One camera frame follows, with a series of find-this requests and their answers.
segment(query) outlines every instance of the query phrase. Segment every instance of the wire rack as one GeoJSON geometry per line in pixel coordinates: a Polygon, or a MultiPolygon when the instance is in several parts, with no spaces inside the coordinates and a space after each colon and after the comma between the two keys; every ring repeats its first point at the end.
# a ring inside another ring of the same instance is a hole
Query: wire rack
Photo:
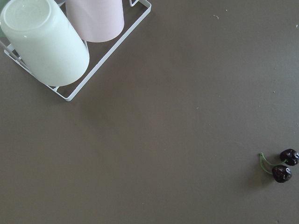
{"type": "MultiPolygon", "coordinates": [[[[137,20],[133,22],[133,24],[127,28],[126,31],[123,31],[122,34],[118,37],[117,41],[108,49],[108,51],[105,52],[103,57],[99,60],[97,60],[97,63],[94,67],[91,69],[87,69],[87,72],[82,76],[81,79],[79,79],[74,84],[71,84],[71,91],[70,90],[62,90],[62,88],[65,87],[59,87],[59,86],[49,86],[45,85],[48,88],[50,88],[53,92],[55,92],[57,95],[65,99],[66,101],[71,101],[77,93],[83,88],[83,86],[88,82],[88,80],[95,74],[95,72],[102,66],[102,64],[112,55],[112,53],[120,46],[120,44],[127,38],[127,36],[139,25],[139,23],[150,13],[151,11],[151,4],[147,0],[135,0],[132,2],[132,0],[129,0],[129,6],[134,7],[135,5],[141,4],[143,7],[146,8],[146,10],[138,17],[137,20]]],[[[86,48],[88,49],[88,45],[90,43],[87,43],[84,41],[84,44],[86,48]]],[[[29,70],[29,68],[26,66],[26,64],[23,62],[22,58],[17,54],[12,44],[5,45],[0,40],[0,45],[4,48],[4,53],[9,56],[12,60],[14,60],[18,65],[20,65],[24,70],[26,70],[29,74],[34,76],[34,74],[29,70]]]]}

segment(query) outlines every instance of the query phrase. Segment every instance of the brown tabletop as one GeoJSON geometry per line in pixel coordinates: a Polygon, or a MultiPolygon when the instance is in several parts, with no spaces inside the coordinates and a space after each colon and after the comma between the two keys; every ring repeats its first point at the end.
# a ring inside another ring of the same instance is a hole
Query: brown tabletop
{"type": "Polygon", "coordinates": [[[298,223],[299,2],[150,2],[71,102],[0,54],[1,224],[298,223]]]}

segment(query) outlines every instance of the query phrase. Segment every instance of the pale green cup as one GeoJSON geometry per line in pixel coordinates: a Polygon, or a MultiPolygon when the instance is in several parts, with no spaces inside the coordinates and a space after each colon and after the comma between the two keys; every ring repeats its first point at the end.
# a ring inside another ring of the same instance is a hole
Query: pale green cup
{"type": "MultiPolygon", "coordinates": [[[[10,0],[0,0],[0,13],[2,12],[2,9],[8,3],[10,0]]],[[[2,29],[0,28],[0,37],[4,37],[4,33],[2,32],[2,29]]]]}

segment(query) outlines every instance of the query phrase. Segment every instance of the pair of cherries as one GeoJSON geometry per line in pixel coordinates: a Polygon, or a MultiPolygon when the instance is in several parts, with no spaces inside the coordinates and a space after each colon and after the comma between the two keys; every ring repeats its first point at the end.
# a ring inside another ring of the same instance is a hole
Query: pair of cherries
{"type": "Polygon", "coordinates": [[[260,166],[261,168],[268,174],[273,175],[274,179],[278,183],[284,183],[292,177],[291,170],[284,166],[283,164],[287,164],[289,166],[295,166],[296,164],[299,163],[299,154],[293,150],[293,149],[287,149],[283,151],[279,157],[282,163],[280,164],[272,164],[267,159],[265,158],[263,153],[259,154],[260,157],[260,166]],[[268,165],[272,166],[272,172],[269,172],[268,170],[265,169],[263,166],[263,162],[266,162],[268,165]]]}

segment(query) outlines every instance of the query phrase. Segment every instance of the white cup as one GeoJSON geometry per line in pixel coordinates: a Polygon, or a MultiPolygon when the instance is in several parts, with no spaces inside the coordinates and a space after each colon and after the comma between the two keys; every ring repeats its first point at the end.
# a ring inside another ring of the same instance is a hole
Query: white cup
{"type": "Polygon", "coordinates": [[[88,50],[54,0],[11,0],[0,25],[40,82],[64,86],[86,71],[88,50]]]}
{"type": "MultiPolygon", "coordinates": [[[[3,9],[3,7],[6,5],[6,3],[8,3],[9,0],[0,0],[0,13],[3,9]]],[[[4,33],[2,32],[1,28],[0,28],[0,37],[4,37],[4,33]]]]}

